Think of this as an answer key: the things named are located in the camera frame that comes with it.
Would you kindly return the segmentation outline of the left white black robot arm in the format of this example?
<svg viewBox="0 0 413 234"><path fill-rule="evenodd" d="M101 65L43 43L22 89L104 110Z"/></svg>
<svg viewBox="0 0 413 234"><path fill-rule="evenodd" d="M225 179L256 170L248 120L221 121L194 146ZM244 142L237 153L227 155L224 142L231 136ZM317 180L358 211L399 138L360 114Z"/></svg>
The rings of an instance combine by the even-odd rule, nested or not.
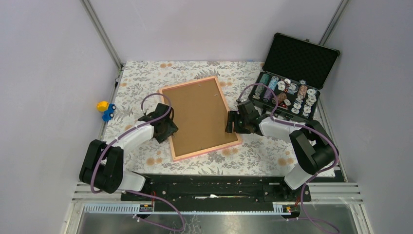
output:
<svg viewBox="0 0 413 234"><path fill-rule="evenodd" d="M79 180L92 187L93 193L132 190L139 200L146 200L151 194L146 178L124 169L124 158L143 143L155 139L166 141L178 131L173 122L174 109L158 103L155 110L143 115L126 132L107 143L98 139L90 142Z"/></svg>

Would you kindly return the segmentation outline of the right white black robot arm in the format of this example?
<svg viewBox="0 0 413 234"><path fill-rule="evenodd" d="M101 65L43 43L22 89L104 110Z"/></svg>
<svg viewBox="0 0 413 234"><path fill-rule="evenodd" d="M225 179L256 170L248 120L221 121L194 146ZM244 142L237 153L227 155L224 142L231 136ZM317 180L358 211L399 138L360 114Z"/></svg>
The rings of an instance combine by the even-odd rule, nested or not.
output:
<svg viewBox="0 0 413 234"><path fill-rule="evenodd" d="M338 150L318 121L291 122L263 114L247 100L238 103L236 111L229 111L227 133L257 134L273 137L292 144L297 165L284 177L279 188L281 198L293 200L302 185L338 162Z"/></svg>

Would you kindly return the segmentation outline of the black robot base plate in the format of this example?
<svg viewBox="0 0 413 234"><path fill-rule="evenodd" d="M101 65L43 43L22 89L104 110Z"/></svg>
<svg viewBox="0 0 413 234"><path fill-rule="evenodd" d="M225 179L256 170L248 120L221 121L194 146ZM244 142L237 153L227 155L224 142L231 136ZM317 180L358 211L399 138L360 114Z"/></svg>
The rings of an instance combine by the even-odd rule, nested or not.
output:
<svg viewBox="0 0 413 234"><path fill-rule="evenodd" d="M181 212L271 212L274 202L295 204L281 176L145 174L141 192L156 195Z"/></svg>

